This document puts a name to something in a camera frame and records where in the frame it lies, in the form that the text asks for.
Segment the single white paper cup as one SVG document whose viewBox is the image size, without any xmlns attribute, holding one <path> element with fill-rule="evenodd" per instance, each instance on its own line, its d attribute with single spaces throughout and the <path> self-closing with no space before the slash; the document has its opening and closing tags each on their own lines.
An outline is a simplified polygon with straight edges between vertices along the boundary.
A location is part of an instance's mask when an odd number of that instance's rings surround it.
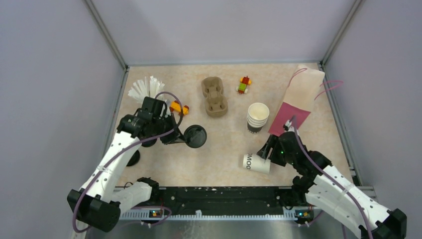
<svg viewBox="0 0 422 239">
<path fill-rule="evenodd" d="M 271 161 L 263 159 L 256 154 L 245 154 L 243 156 L 243 168 L 259 173 L 269 174 Z"/>
</svg>

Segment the black cup lid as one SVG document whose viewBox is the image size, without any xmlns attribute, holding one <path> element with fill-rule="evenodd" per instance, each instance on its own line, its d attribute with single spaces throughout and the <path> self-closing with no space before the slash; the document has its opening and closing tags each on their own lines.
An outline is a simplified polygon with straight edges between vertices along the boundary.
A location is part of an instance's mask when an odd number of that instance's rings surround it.
<svg viewBox="0 0 422 239">
<path fill-rule="evenodd" d="M 189 126 L 183 136 L 185 138 L 185 144 L 190 148 L 202 147 L 208 137 L 206 130 L 197 124 Z"/>
</svg>

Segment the stack of paper cups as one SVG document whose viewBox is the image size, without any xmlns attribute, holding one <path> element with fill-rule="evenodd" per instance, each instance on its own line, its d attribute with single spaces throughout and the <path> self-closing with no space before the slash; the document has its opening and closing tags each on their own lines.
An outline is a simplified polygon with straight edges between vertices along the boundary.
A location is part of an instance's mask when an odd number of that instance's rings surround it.
<svg viewBox="0 0 422 239">
<path fill-rule="evenodd" d="M 266 124 L 270 114 L 269 108 L 263 103 L 253 103 L 247 111 L 247 129 L 250 133 L 259 133 Z"/>
</svg>

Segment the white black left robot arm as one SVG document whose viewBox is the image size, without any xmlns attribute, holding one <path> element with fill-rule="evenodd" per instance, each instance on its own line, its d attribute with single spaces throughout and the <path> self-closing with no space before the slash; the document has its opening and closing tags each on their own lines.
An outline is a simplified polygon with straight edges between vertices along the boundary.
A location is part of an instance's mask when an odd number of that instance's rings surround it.
<svg viewBox="0 0 422 239">
<path fill-rule="evenodd" d="M 79 190 L 71 190 L 67 196 L 73 211 L 72 227 L 76 233 L 84 233 L 94 227 L 111 231 L 121 214 L 140 203 L 153 206 L 159 201 L 155 181 L 145 179 L 135 182 L 119 192 L 114 192 L 125 167 L 146 142 L 164 138 L 163 143 L 182 137 L 174 115 L 162 111 L 148 112 L 141 109 L 134 115 L 126 115 L 118 124 L 114 138 L 103 159 Z"/>
</svg>

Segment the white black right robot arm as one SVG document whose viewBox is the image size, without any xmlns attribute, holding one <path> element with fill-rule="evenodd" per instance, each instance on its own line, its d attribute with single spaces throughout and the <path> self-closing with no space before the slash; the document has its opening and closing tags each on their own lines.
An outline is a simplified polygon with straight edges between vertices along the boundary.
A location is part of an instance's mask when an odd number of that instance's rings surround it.
<svg viewBox="0 0 422 239">
<path fill-rule="evenodd" d="M 360 239 L 404 239 L 407 216 L 400 209 L 379 204 L 346 179 L 322 153 L 307 150 L 293 131 L 270 135 L 257 152 L 280 166 L 290 164 L 298 172 L 292 199 L 309 203 L 343 224 Z"/>
</svg>

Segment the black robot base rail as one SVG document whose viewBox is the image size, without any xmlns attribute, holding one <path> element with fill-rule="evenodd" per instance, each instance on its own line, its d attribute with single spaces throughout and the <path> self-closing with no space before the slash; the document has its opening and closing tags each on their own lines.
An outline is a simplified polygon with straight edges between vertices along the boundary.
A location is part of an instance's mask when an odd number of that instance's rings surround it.
<svg viewBox="0 0 422 239">
<path fill-rule="evenodd" d="M 302 192 L 291 186 L 230 186 L 230 187 L 159 187 L 149 200 L 137 206 L 172 206 L 186 203 L 259 202 L 281 207 L 308 207 L 315 205 Z"/>
</svg>

